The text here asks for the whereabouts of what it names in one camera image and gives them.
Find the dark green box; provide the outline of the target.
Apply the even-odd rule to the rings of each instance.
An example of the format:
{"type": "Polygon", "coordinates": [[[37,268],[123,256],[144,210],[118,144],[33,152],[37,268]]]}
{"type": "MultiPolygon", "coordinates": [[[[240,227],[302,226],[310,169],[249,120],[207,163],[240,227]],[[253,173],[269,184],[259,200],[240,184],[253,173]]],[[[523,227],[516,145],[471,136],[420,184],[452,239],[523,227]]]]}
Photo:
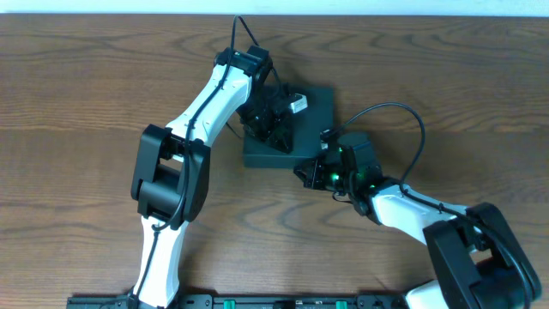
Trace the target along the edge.
{"type": "Polygon", "coordinates": [[[293,170],[301,161],[311,159],[321,152],[320,134],[334,126],[334,89],[290,85],[289,90],[307,99],[307,107],[291,117],[293,151],[283,153],[245,134],[245,167],[293,170]]]}

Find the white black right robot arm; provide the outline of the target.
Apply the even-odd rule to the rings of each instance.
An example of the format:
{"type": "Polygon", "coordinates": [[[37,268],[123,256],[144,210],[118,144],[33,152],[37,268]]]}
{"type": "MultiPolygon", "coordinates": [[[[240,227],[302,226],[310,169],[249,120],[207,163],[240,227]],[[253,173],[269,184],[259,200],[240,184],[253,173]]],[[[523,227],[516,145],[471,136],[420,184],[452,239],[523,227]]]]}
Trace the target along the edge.
{"type": "Polygon", "coordinates": [[[436,278],[407,291],[406,308],[528,308],[541,296],[497,207],[443,203],[384,175],[365,133],[338,137],[294,172],[306,188],[346,196],[359,215],[427,247],[436,278]]]}

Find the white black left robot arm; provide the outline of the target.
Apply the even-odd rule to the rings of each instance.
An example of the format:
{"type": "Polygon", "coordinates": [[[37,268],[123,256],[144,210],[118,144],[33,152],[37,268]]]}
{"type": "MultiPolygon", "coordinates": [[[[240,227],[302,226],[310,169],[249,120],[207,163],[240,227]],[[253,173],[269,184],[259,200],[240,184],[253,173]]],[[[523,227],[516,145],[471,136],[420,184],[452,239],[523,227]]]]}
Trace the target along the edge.
{"type": "Polygon", "coordinates": [[[142,217],[142,266],[128,307],[174,306],[184,234],[208,194],[213,143],[234,113],[253,139],[292,152],[290,106],[302,98],[284,87],[266,88],[274,70],[262,47],[253,45],[246,52],[227,47],[186,110],[164,127],[151,124],[143,131],[130,188],[142,217]]]}

